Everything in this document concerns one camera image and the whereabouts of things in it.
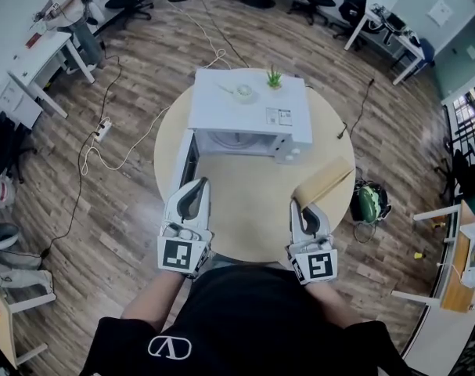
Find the microwave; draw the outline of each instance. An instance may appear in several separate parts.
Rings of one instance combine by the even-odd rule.
[[[312,145],[304,80],[283,75],[268,86],[265,71],[196,72],[188,130],[198,154],[272,157],[294,165]]]

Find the label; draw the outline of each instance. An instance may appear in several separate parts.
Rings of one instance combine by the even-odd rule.
[[[279,124],[279,109],[271,109],[270,107],[267,107],[267,124]]]
[[[279,110],[279,125],[293,125],[291,110]]]

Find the hand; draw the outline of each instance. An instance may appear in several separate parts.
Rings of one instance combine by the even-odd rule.
[[[42,18],[44,18],[44,13],[42,11],[37,11],[35,14],[34,14],[34,22],[37,22],[39,20],[42,20]]]
[[[44,17],[44,21],[50,21],[50,20],[53,20],[55,19],[57,16],[55,10],[51,10],[49,11],[46,16]]]

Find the black cable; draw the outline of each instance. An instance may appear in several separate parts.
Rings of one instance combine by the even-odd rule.
[[[203,5],[204,5],[204,9],[206,10],[206,14],[207,16],[209,16],[209,19],[211,20],[211,22],[213,23],[214,27],[216,29],[218,29],[218,32],[220,33],[220,35],[224,38],[224,40],[229,44],[229,46],[231,47],[231,49],[234,51],[234,53],[243,61],[244,64],[246,64],[246,67],[250,68],[249,64],[245,61],[245,59],[240,55],[238,54],[237,50],[234,48],[233,44],[226,38],[226,36],[223,34],[223,32],[221,31],[221,29],[218,27],[218,25],[214,22],[213,20],[213,17],[212,15],[210,14],[209,10],[207,9],[207,6],[206,6],[206,3],[204,2],[204,0],[200,0]]]
[[[364,99],[362,100],[362,104],[361,104],[361,113],[359,114],[359,117],[357,118],[357,121],[355,122],[355,124],[352,125],[352,129],[350,130],[350,134],[349,134],[350,137],[352,137],[352,132],[354,132],[354,129],[355,129],[356,125],[360,122],[360,120],[362,118],[362,115],[364,114],[364,103],[368,99],[369,89],[371,88],[371,85],[374,84],[374,83],[375,83],[375,78],[373,77],[373,78],[371,78],[371,81],[369,81],[368,87],[365,90],[365,96],[364,96]]]
[[[40,255],[25,254],[23,252],[8,251],[6,249],[0,249],[0,252],[5,252],[7,254],[17,255],[17,256],[30,256],[31,258],[40,258],[41,257]]]
[[[98,120],[98,125],[97,125],[97,128],[98,126],[100,126],[102,124],[102,119],[103,119],[103,112],[105,111],[105,102],[106,102],[106,96],[108,95],[109,93],[109,89],[112,87],[113,84],[115,84],[117,82],[117,80],[121,77],[122,75],[122,66],[121,66],[121,58],[115,54],[113,56],[110,56],[110,57],[107,57],[106,56],[106,46],[105,46],[105,42],[102,40],[100,42],[100,45],[103,49],[103,55],[105,56],[105,60],[108,60],[108,59],[112,59],[114,57],[117,57],[117,65],[119,66],[119,74],[115,77],[115,79],[106,87],[106,90],[105,90],[105,94],[103,95],[103,100],[102,100],[102,109],[100,111],[100,114],[99,114],[99,120]],[[41,258],[44,260],[44,258],[46,258],[46,256],[49,255],[49,250],[51,249],[53,243],[57,240],[60,240],[64,237],[66,237],[69,233],[70,233],[70,230],[72,228],[72,224],[74,222],[74,216],[75,216],[75,211],[77,210],[77,205],[79,204],[79,199],[81,198],[81,192],[82,192],[82,173],[81,173],[81,154],[82,154],[82,150],[84,149],[84,147],[86,146],[86,143],[89,141],[89,138],[93,135],[96,134],[96,131],[93,131],[91,132],[88,137],[86,138],[86,140],[84,141],[84,143],[82,144],[81,146],[81,149],[79,150],[79,154],[77,156],[77,171],[79,173],[79,193],[77,194],[77,199],[75,200],[75,205],[74,205],[74,210],[72,211],[72,216],[70,217],[70,225],[68,226],[68,230],[67,232],[64,234],[64,235],[61,235],[59,237],[55,237],[51,240],[51,242],[49,243],[49,246],[44,250],[42,251],[41,253]]]
[[[84,146],[86,146],[86,143],[88,142],[89,138],[91,138],[95,134],[96,134],[96,131],[93,131],[88,135],[88,137],[82,144],[81,149],[79,150],[79,154],[77,156],[77,171],[79,172],[79,193],[77,194],[77,199],[75,200],[74,210],[72,211],[72,216],[70,217],[70,224],[68,226],[68,230],[64,235],[54,237],[51,240],[51,242],[49,243],[49,246],[44,251],[41,252],[42,260],[44,260],[49,255],[49,250],[51,249],[55,241],[65,238],[70,233],[70,229],[72,228],[72,224],[74,223],[75,211],[77,210],[77,206],[79,205],[79,199],[81,199],[81,193],[82,193],[81,153],[82,153],[82,150],[84,149]]]
[[[372,240],[372,238],[375,236],[376,234],[376,223],[373,223],[371,224],[370,226],[372,226],[372,233],[371,235],[366,239],[366,240],[359,240],[357,238],[357,229],[359,228],[359,226],[361,224],[365,224],[363,222],[358,222],[355,226],[354,226],[354,229],[352,230],[352,234],[354,235],[354,238],[355,240],[359,243],[359,244],[367,244],[368,242],[370,242]]]

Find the small potted plant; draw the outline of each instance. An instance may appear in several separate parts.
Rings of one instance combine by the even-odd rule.
[[[275,71],[274,66],[272,66],[272,68],[270,69],[270,72],[267,71],[267,76],[268,76],[268,82],[267,82],[268,86],[270,86],[274,90],[281,88],[282,74],[278,71]]]

